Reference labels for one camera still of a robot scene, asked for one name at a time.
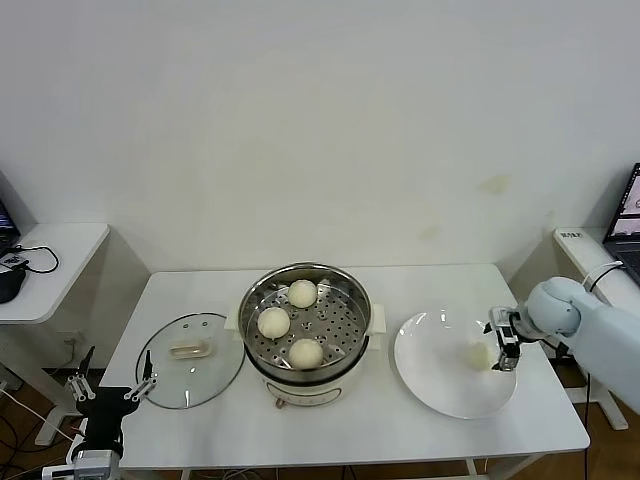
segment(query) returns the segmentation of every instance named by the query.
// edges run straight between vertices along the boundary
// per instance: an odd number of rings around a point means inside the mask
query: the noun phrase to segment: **stainless steel pot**
[[[296,280],[317,285],[315,305],[296,308],[289,303],[287,292]],[[283,308],[291,320],[289,332],[276,340],[258,330],[258,316],[269,307]],[[342,270],[316,263],[295,263],[268,273],[244,295],[238,311],[249,360],[267,377],[295,386],[321,385],[353,368],[367,348],[370,322],[371,303],[362,285]],[[289,348],[302,338],[322,346],[320,367],[299,370],[289,364]]]

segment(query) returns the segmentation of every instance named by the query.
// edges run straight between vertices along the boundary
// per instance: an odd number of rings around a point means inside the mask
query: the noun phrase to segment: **perforated steamer tray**
[[[261,359],[272,365],[291,368],[287,362],[289,348],[294,342],[309,338],[322,345],[323,366],[339,362],[362,343],[368,321],[358,304],[345,292],[330,285],[318,285],[318,300],[309,308],[297,308],[287,299],[288,287],[280,288],[265,297],[247,324],[245,343]],[[284,309],[291,320],[289,332],[276,340],[258,331],[258,316],[269,307]]]

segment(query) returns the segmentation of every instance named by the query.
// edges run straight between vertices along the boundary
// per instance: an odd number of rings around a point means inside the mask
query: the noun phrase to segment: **steamed bun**
[[[297,280],[289,287],[287,297],[294,307],[307,308],[316,302],[318,289],[309,280]]]
[[[289,361],[295,368],[308,369],[322,365],[322,347],[315,340],[303,338],[291,346]]]
[[[285,335],[290,326],[289,315],[279,307],[267,308],[258,317],[258,330],[264,337],[271,340]]]

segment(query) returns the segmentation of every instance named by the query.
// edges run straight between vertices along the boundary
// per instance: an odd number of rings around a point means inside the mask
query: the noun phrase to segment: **laptop screen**
[[[640,237],[640,163],[633,167],[605,242],[612,239],[624,240],[636,235]]]

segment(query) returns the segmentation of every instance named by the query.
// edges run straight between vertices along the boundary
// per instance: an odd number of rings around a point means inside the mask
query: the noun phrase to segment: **wooden floor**
[[[572,367],[561,367],[559,376],[567,387],[584,385],[580,373]],[[41,415],[45,415],[51,409],[51,404],[28,385],[23,386],[16,396]],[[622,405],[622,410],[629,421],[630,429],[616,432],[611,429],[598,406],[592,405],[590,408],[589,431],[592,442],[589,449],[589,478],[591,480],[640,480],[640,417],[624,405]],[[577,411],[582,416],[584,407],[578,406]],[[39,449],[33,444],[33,439],[40,425],[33,415],[15,405],[8,398],[0,399],[0,414],[15,428],[18,434],[18,443],[22,444],[21,449],[29,450],[28,453],[18,453],[13,456],[10,448],[0,444],[0,462],[4,465],[11,459],[11,464],[15,466],[10,466],[2,471],[0,480],[8,480],[14,475],[20,474],[22,469],[29,470],[45,463],[60,464],[64,462],[68,442],[61,440],[60,436],[56,439],[56,446],[44,451],[32,452]],[[67,422],[63,430],[71,434],[73,433],[73,425]],[[0,421],[0,439],[9,446],[15,445],[11,430],[2,421]],[[548,455],[513,478],[515,480],[583,479],[583,459],[582,452]],[[483,459],[476,460],[478,473],[483,472],[484,463]],[[274,469],[257,469],[255,472],[262,480],[276,480]],[[194,472],[192,479],[203,478],[206,480],[207,477],[220,476],[221,473],[215,470]],[[377,480],[454,476],[466,475],[466,473],[465,464],[460,461],[409,465],[357,465],[344,472],[341,466],[283,468],[278,470],[277,478],[279,480],[340,480],[342,478],[353,480],[355,474],[357,480]],[[163,472],[162,476],[167,479],[180,478],[179,472]],[[259,480],[258,477],[250,473],[247,478]]]

